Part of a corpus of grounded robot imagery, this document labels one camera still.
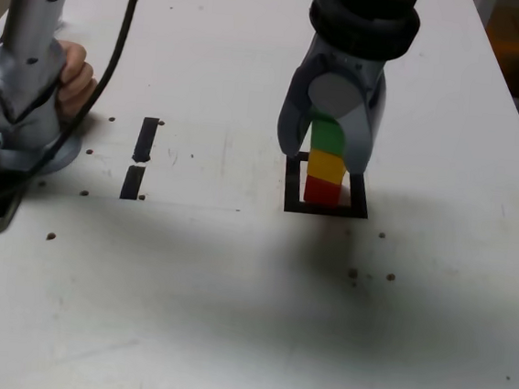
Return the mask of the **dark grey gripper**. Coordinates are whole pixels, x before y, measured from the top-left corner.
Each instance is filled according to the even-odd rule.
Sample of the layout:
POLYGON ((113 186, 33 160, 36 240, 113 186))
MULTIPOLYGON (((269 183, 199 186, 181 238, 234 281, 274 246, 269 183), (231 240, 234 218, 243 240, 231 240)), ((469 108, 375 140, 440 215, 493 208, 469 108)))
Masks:
POLYGON ((315 34, 292 76, 277 119, 281 152, 294 157, 301 148, 312 104, 317 113, 340 126, 345 140, 342 157, 349 173, 363 174, 384 114, 384 67, 384 60, 354 57, 315 34), (318 54, 330 63, 329 70, 320 75, 318 54))

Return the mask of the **person's hand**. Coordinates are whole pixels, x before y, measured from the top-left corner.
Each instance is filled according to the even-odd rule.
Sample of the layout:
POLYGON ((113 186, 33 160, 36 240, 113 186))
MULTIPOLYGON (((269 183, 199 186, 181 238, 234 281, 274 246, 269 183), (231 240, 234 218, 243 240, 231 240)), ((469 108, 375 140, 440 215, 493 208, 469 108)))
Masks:
POLYGON ((93 67, 86 60, 84 46, 59 41, 66 55, 65 65, 59 76, 56 105, 59 118, 71 119, 89 101, 97 86, 93 67))

